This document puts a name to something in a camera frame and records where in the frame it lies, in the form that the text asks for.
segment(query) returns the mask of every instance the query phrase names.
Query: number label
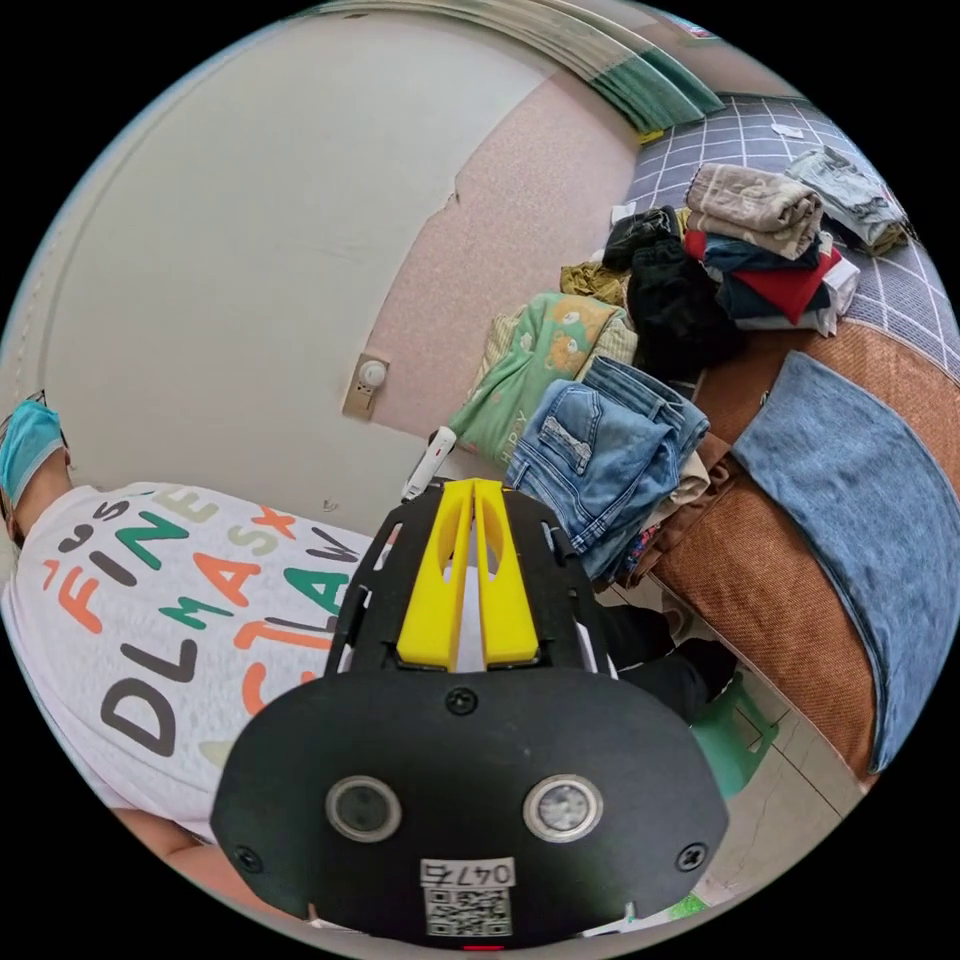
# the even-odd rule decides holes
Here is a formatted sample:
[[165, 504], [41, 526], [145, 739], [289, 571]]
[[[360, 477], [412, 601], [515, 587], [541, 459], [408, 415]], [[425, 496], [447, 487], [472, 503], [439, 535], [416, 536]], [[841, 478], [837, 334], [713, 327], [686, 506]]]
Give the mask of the number label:
[[513, 857], [499, 860], [421, 860], [420, 885], [442, 889], [503, 890], [516, 885]]

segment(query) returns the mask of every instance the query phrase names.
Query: blue face mask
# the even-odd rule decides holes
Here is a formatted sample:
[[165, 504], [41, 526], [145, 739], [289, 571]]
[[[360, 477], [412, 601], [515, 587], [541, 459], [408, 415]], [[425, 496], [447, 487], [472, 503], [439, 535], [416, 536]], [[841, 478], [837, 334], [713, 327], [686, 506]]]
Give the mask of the blue face mask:
[[60, 417], [54, 410], [35, 400], [17, 407], [0, 444], [0, 487], [13, 507], [37, 470], [63, 445]]

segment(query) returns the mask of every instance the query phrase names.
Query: label sticker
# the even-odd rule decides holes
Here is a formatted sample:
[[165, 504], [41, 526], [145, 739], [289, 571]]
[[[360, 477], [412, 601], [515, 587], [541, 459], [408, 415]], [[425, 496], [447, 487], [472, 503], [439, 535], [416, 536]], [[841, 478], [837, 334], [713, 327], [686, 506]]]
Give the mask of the label sticker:
[[513, 857], [499, 860], [421, 860], [427, 934], [433, 937], [509, 937]]
[[499, 860], [421, 860], [420, 886], [496, 890], [516, 885], [513, 857]]

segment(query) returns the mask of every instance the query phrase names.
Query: green stool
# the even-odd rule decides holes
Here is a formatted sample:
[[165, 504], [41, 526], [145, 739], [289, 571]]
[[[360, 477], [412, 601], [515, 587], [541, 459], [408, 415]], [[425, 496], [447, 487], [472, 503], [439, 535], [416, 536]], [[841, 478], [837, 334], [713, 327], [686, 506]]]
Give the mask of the green stool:
[[[740, 712], [760, 731], [760, 742], [751, 750], [737, 729], [736, 712]], [[743, 675], [738, 671], [730, 686], [691, 727], [717, 778], [725, 799], [736, 796], [757, 772], [767, 751], [779, 733], [779, 726], [770, 723], [743, 688]]]

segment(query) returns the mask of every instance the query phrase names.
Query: paper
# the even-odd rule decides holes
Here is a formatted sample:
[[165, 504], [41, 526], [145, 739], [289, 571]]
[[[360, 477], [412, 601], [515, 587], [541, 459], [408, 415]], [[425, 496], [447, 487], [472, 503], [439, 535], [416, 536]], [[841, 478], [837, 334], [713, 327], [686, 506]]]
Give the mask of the paper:
[[626, 203], [623, 206], [614, 207], [610, 211], [610, 226], [614, 226], [614, 224], [627, 217], [632, 217], [636, 209], [636, 200], [631, 200], [630, 203]]
[[802, 140], [803, 131], [799, 127], [786, 127], [782, 123], [771, 123], [770, 128], [781, 137], [790, 137], [793, 140]]

